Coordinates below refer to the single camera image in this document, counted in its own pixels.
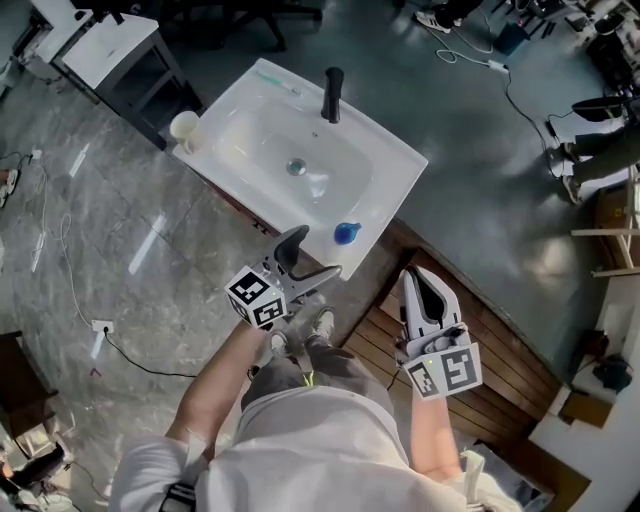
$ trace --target black faucet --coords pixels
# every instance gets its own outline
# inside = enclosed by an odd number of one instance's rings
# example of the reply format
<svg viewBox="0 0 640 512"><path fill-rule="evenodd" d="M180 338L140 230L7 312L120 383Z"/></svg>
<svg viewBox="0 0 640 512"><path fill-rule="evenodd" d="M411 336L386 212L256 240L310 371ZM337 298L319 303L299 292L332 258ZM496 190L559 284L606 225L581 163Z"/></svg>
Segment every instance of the black faucet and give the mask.
<svg viewBox="0 0 640 512"><path fill-rule="evenodd" d="M331 124L340 122L340 95L344 71L340 68L329 68L324 72L326 78L324 86L324 103L320 115Z"/></svg>

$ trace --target sink basin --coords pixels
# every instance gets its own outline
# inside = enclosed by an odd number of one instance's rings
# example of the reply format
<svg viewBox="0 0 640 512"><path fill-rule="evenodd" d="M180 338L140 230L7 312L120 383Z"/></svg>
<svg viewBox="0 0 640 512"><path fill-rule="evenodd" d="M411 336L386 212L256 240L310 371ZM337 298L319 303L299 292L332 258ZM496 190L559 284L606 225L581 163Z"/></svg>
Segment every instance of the sink basin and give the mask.
<svg viewBox="0 0 640 512"><path fill-rule="evenodd" d="M308 224L302 249L322 265L342 265L346 280L427 161L344 101L340 123L329 124L323 95L259 59L202 115L205 143L173 153L276 230ZM362 229L340 246L333 233L342 222Z"/></svg>

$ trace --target drain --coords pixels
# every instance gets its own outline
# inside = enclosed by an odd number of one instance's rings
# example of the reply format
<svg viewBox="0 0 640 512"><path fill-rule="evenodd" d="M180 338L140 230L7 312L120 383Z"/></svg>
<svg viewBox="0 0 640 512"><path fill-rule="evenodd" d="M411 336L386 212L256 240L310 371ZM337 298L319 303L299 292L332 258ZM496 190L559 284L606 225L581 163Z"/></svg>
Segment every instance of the drain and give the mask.
<svg viewBox="0 0 640 512"><path fill-rule="evenodd" d="M291 176L302 176L307 172L307 163L302 158L292 158L287 162L287 172Z"/></svg>

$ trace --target concrete floor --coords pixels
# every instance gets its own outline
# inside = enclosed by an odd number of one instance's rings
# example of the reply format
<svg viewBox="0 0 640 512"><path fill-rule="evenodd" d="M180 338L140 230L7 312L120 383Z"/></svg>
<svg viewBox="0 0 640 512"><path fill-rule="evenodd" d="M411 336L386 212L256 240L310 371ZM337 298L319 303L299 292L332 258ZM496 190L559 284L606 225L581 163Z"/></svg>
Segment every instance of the concrete floor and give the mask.
<svg viewBox="0 0 640 512"><path fill-rule="evenodd" d="M569 236L574 227L591 226L592 205L576 208L566 200L538 135L505 98L507 77L463 60L439 60L440 43L411 19L414 5L396 11L391 0L324 4L321 26L300 18L280 22L286 53L258 53L274 44L261 20L230 36L224 51L211 51L205 29L215 9L196 11L187 35L179 30L180 17L164 34L207 101L260 55L320 86L326 68L341 67L343 99L430 162L398 217L501 309L556 372L566 374L581 332L595 324L606 286L589 275L600 264L594 242ZM488 0L483 9L488 13L494 5ZM491 17L494 33L506 22L505 10ZM487 48L479 11L459 30ZM540 40L541 32L511 57L491 57L510 67L513 99L544 131L548 114L565 114L574 102L600 96L603 82L564 21L552 37ZM487 58L454 34L445 38L455 50ZM563 140L612 129L575 115L553 124ZM560 174L562 164L553 165Z"/></svg>
<svg viewBox="0 0 640 512"><path fill-rule="evenodd" d="M537 135L504 99L504 78L466 62L437 60L437 43L411 22L410 12L396 13L390 0L330 0L321 27L281 22L290 48L283 54L262 52L273 41L260 21L231 36L222 51L208 49L197 30L188 41L176 39L177 25L167 27L165 37L207 104L261 56L318 84L327 67L342 67L344 99L430 160L400 218L486 291L561 369L576 328L595 322L605 284L587 274L596 264L593 248L574 245L566 235L574 225L587 225L589 212L562 199L541 165ZM496 17L497 28L501 23ZM463 29L483 43L478 13ZM448 40L462 49L455 36ZM599 78L571 41L560 24L552 40L530 44L509 62L513 95L537 120L600 94ZM594 126L571 117L556 125L566 136ZM114 341L150 367L197 371L236 322L222 285L260 254L262 235L182 164L75 91L56 94L25 78L0 104L0 126L2 154L44 150L45 225L59 236L64 214L72 216L66 242L86 316L114 319ZM83 148L86 159L72 178L69 170ZM74 453L105 490L126 440L163 432L188 383L143 374L107 346L97 361L89 358L93 334L75 312L66 261L53 236L31 272L45 194L42 169L31 164L24 170L0 213L0 330L25 331L28 350L60 390L56 409L64 411L65 423L75 419ZM130 262L147 237L151 250L132 273ZM224 239L229 242L215 242ZM336 283L316 297L316 307L292 330L300 333L328 302L340 311L338 335L347 332L397 253L395 246L377 244L348 285ZM101 376L89 375L93 367ZM96 510L86 475L74 468L68 476L78 505Z"/></svg>

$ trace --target white shirt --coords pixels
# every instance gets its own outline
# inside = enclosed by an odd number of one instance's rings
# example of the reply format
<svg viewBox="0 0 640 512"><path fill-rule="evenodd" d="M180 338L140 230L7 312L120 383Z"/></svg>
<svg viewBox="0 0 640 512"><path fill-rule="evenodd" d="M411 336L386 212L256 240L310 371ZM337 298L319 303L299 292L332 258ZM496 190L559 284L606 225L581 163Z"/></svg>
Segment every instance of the white shirt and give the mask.
<svg viewBox="0 0 640 512"><path fill-rule="evenodd" d="M244 411L231 448L208 465L200 457L189 468L187 453L185 443L164 437L136 441L116 472L109 511L158 510L178 481L195 483L199 512L436 512L467 506L460 482L452 484L456 489L409 467L387 411L336 388L299 388L256 400ZM510 501L497 486L492 492Z"/></svg>

